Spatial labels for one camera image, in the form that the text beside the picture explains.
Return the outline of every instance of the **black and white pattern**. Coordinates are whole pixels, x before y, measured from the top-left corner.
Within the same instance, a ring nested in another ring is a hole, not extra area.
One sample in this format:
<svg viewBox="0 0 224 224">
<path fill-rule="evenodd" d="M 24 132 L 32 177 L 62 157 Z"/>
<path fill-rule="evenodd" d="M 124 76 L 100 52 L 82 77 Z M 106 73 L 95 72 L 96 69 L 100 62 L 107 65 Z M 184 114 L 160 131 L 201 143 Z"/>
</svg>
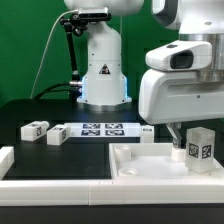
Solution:
<svg viewBox="0 0 224 224">
<path fill-rule="evenodd" d="M 189 155 L 195 158 L 199 157 L 199 146 L 189 143 Z"/>
<path fill-rule="evenodd" d="M 35 127 L 38 127 L 39 124 L 29 124 L 28 126 L 35 128 Z"/>
<path fill-rule="evenodd" d="M 99 136 L 100 130 L 82 130 L 82 136 Z"/>
<path fill-rule="evenodd" d="M 83 124 L 83 129 L 100 129 L 100 124 Z"/>
<path fill-rule="evenodd" d="M 106 136 L 124 136 L 123 130 L 106 130 Z"/>
<path fill-rule="evenodd" d="M 65 140 L 66 137 L 67 137 L 67 135 L 66 135 L 66 130 L 64 130 L 64 131 L 62 132 L 62 141 Z"/>
<path fill-rule="evenodd" d="M 207 159 L 212 156 L 212 146 L 206 145 L 202 147 L 202 159 Z"/>
<path fill-rule="evenodd" d="M 37 136 L 40 136 L 42 134 L 41 127 L 37 128 Z"/>
<path fill-rule="evenodd" d="M 123 129 L 122 124 L 105 124 L 106 129 Z"/>
<path fill-rule="evenodd" d="M 64 128 L 58 128 L 58 127 L 56 127 L 56 128 L 54 128 L 53 130 L 54 131 L 61 131 L 61 130 L 63 130 Z"/>
</svg>

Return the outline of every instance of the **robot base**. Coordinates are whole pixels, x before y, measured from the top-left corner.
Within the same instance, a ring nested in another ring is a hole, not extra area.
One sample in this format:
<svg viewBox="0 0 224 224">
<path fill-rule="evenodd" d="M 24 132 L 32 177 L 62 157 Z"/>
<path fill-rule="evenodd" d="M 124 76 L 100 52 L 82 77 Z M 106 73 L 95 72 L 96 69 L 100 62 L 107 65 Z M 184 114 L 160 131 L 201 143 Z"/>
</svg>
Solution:
<svg viewBox="0 0 224 224">
<path fill-rule="evenodd" d="M 78 108 L 95 111 L 95 112 L 115 112 L 120 110 L 125 110 L 131 108 L 132 99 L 127 98 L 125 102 L 116 105 L 95 105 L 89 104 L 88 102 L 83 101 L 82 99 L 78 98 Z"/>
</svg>

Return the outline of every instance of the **black cable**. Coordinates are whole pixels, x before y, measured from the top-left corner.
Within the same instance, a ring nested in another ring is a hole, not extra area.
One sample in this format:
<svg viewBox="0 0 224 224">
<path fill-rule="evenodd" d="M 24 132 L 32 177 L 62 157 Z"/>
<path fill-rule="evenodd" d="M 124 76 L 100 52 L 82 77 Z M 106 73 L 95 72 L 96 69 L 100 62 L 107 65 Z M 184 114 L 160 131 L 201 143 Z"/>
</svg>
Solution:
<svg viewBox="0 0 224 224">
<path fill-rule="evenodd" d="M 44 91 L 40 92 L 39 94 L 37 94 L 33 99 L 34 100 L 38 100 L 40 99 L 44 94 L 48 93 L 48 92 L 53 92 L 51 90 L 55 89 L 55 88 L 58 88 L 58 87 L 61 87 L 61 86 L 69 86 L 69 83 L 68 82 L 64 82 L 64 83 L 58 83 L 58 84 L 55 84 L 53 86 L 50 86 L 48 87 L 47 89 L 45 89 Z"/>
</svg>

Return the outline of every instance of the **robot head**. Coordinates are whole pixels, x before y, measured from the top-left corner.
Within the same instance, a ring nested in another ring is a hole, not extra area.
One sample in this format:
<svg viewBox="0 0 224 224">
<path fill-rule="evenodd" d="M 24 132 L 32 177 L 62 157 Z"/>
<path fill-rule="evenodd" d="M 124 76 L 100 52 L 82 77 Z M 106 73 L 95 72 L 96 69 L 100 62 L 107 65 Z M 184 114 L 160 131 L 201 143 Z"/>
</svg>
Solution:
<svg viewBox="0 0 224 224">
<path fill-rule="evenodd" d="M 107 7 L 111 15 L 125 16 L 137 13 L 144 0 L 64 0 L 69 10 Z"/>
</svg>

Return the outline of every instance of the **white block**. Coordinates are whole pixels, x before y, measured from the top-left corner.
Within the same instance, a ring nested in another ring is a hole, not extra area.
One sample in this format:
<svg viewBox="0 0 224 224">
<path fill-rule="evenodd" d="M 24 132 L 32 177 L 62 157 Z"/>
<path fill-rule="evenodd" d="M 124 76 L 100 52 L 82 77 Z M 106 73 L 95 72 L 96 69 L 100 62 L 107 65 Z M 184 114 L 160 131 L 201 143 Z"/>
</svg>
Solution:
<svg viewBox="0 0 224 224">
<path fill-rule="evenodd" d="M 5 176 L 9 168 L 14 163 L 14 148 L 2 147 L 0 149 L 0 179 Z"/>
<path fill-rule="evenodd" d="M 171 158 L 173 161 L 184 162 L 186 158 L 186 150 L 172 148 Z"/>
<path fill-rule="evenodd" d="M 124 189 L 112 181 L 100 181 L 89 186 L 89 205 L 118 205 L 124 203 Z"/>
<path fill-rule="evenodd" d="M 154 143 L 154 127 L 143 125 L 141 127 L 140 143 Z"/>
<path fill-rule="evenodd" d="M 214 142 L 212 130 L 200 127 L 187 130 L 186 167 L 197 173 L 213 170 Z"/>
<path fill-rule="evenodd" d="M 117 162 L 124 163 L 131 160 L 131 147 L 129 145 L 116 145 L 114 153 Z"/>
<path fill-rule="evenodd" d="M 61 145 L 70 137 L 70 131 L 69 125 L 56 125 L 47 132 L 47 144 Z"/>
<path fill-rule="evenodd" d="M 21 127 L 21 140 L 35 141 L 36 139 L 46 135 L 49 123 L 47 121 L 34 121 L 28 125 Z"/>
</svg>

